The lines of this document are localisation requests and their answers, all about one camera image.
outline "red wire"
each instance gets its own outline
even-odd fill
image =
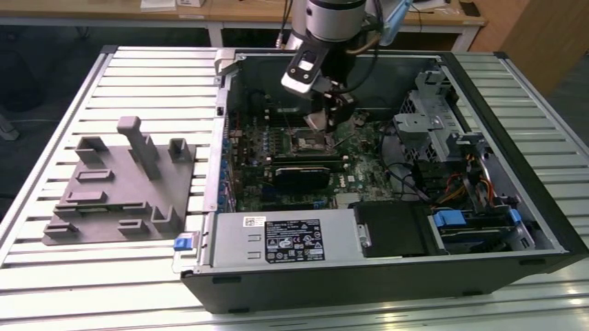
[[[450,176],[448,180],[446,181],[446,193],[450,192],[450,182],[451,182],[451,179],[452,179],[454,177],[458,177],[459,175],[460,175],[460,174],[452,174],[452,175]]]

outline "gray plastic block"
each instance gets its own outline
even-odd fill
[[[44,233],[52,239],[73,238],[78,229],[69,222],[46,224]]]
[[[161,177],[161,173],[159,172],[157,164],[155,162],[159,155],[151,138],[147,137],[145,139],[143,137],[139,127],[139,117],[120,117],[117,132],[127,137],[128,143],[131,144],[132,154],[136,157],[140,165],[143,166],[147,177],[149,178],[149,180],[153,180]]]
[[[141,152],[133,149],[133,154],[148,158],[160,177],[148,177],[149,170],[139,157],[133,160],[128,146],[106,147],[101,140],[86,139],[80,150],[92,150],[98,162],[78,162],[53,209],[44,244],[173,239],[183,231],[196,148],[184,139],[153,146],[136,128],[137,121],[123,121],[121,131],[137,133],[143,143]]]
[[[167,153],[169,154],[173,163],[193,161],[191,159],[191,151],[184,139],[169,139]]]
[[[159,232],[175,232],[180,230],[181,222],[173,207],[167,209],[165,217],[157,207],[153,208],[151,214],[151,223]]]
[[[118,220],[118,232],[123,236],[129,236],[133,234],[144,234],[149,229],[147,228],[143,219],[121,219]]]
[[[66,195],[65,201],[69,203],[73,202],[85,202],[85,203],[96,203],[106,201],[106,194],[102,191],[96,192],[69,192]]]
[[[108,151],[100,137],[81,137],[76,146],[76,154],[81,162],[90,165],[93,168],[100,167],[101,161],[98,152]]]
[[[109,181],[112,178],[113,173],[110,169],[80,171],[76,175],[76,180],[80,183],[86,183],[90,181]]]

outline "metal bracket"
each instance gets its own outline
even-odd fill
[[[219,76],[225,75],[233,70],[235,48],[223,48],[215,55],[215,72]]]
[[[426,71],[416,75],[415,85],[424,98],[446,95],[450,90],[450,81],[440,71]]]

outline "motherboard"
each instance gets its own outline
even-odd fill
[[[320,210],[392,200],[379,157],[386,122],[358,112],[335,132],[272,109],[231,131],[235,210]]]

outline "cardboard box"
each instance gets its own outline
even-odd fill
[[[177,6],[201,7],[205,0],[177,0]]]

